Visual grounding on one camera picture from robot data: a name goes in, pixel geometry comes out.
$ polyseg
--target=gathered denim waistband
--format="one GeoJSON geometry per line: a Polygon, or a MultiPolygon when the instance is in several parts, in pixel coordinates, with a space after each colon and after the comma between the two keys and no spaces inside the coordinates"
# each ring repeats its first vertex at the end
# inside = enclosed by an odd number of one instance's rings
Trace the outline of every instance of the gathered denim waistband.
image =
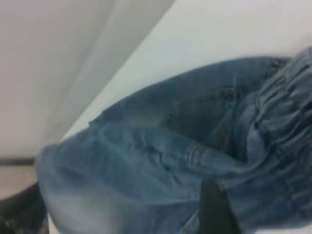
{"type": "Polygon", "coordinates": [[[228,189],[244,230],[312,221],[311,55],[311,48],[303,51],[247,97],[252,104],[234,123],[244,131],[233,137],[246,136],[240,147],[257,164],[250,178],[228,189]]]}

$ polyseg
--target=jeans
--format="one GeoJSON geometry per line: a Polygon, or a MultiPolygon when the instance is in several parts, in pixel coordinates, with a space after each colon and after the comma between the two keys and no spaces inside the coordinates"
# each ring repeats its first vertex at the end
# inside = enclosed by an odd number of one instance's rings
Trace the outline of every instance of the jeans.
{"type": "Polygon", "coordinates": [[[200,184],[227,191],[245,233],[312,219],[310,48],[202,67],[124,98],[41,150],[63,234],[195,234],[200,184]]]}

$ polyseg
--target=back pocket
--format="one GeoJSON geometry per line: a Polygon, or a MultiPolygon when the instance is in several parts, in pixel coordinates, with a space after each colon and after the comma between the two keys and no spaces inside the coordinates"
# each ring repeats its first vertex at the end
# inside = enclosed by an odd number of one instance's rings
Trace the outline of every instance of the back pocket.
{"type": "Polygon", "coordinates": [[[213,143],[207,139],[210,133],[220,129],[218,134],[222,135],[224,128],[228,128],[226,119],[231,119],[229,115],[235,102],[234,88],[188,96],[174,106],[171,116],[163,126],[197,142],[210,145],[213,143]]]}

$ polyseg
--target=dark object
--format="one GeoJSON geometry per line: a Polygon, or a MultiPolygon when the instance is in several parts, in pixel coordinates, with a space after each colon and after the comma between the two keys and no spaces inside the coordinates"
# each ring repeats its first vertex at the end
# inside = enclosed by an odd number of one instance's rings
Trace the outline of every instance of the dark object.
{"type": "Polygon", "coordinates": [[[1,234],[39,233],[46,208],[38,184],[0,201],[1,234]]]}
{"type": "Polygon", "coordinates": [[[200,192],[199,234],[240,234],[226,193],[212,180],[203,180],[200,192]]]}
{"type": "Polygon", "coordinates": [[[2,158],[0,166],[32,166],[35,163],[34,157],[26,158],[2,158]]]}

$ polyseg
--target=blue jeans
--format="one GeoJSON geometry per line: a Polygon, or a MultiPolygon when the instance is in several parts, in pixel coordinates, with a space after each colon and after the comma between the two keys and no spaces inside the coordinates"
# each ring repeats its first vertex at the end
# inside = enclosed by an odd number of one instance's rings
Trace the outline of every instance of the blue jeans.
{"type": "Polygon", "coordinates": [[[195,234],[199,189],[226,189],[243,232],[312,219],[311,49],[149,86],[44,148],[39,186],[63,234],[195,234]]]}

